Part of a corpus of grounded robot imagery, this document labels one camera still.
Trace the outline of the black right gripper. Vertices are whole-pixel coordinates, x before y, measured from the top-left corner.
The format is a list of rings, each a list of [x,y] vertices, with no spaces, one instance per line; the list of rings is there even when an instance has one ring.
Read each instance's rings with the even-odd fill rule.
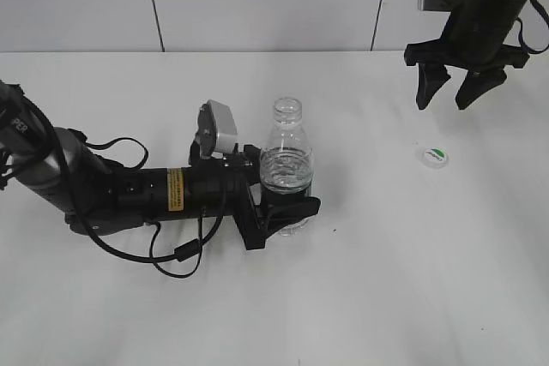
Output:
[[[419,85],[416,104],[424,110],[437,91],[450,79],[444,65],[468,70],[455,102],[459,110],[502,85],[510,65],[521,69],[528,54],[519,46],[506,45],[507,35],[519,15],[524,0],[465,0],[454,9],[438,39],[409,44],[404,51],[406,65],[418,64]]]

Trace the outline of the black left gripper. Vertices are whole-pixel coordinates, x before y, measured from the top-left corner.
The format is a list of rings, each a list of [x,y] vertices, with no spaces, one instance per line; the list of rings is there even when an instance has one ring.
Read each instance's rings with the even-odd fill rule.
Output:
[[[221,158],[203,159],[196,142],[190,146],[189,164],[184,169],[184,214],[190,218],[214,217],[202,242],[209,242],[224,217],[231,216],[247,250],[264,249],[267,237],[294,235],[318,214],[321,201],[306,196],[282,203],[263,200],[258,206],[250,188],[260,182],[261,149],[251,144]]]

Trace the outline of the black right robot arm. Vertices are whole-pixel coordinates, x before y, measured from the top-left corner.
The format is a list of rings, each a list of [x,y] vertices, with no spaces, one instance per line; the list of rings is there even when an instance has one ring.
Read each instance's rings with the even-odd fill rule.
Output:
[[[548,12],[539,0],[418,0],[421,11],[449,15],[439,38],[409,44],[404,51],[407,66],[419,71],[416,105],[424,110],[449,80],[448,67],[464,69],[467,75],[455,103],[467,109],[475,100],[505,83],[506,67],[521,69],[541,51],[529,46],[523,34],[517,45],[505,40],[514,25],[521,26],[520,13],[530,3],[543,21]]]

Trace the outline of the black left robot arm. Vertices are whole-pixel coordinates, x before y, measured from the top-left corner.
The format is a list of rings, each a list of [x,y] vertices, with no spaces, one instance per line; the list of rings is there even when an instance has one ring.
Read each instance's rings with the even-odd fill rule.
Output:
[[[55,128],[17,84],[1,86],[1,180],[15,179],[65,217],[69,228],[104,236],[163,221],[234,219],[248,250],[263,249],[277,231],[318,213],[308,189],[276,194],[260,182],[260,151],[237,143],[230,108],[214,100],[198,113],[189,164],[148,169],[102,156],[80,131]]]

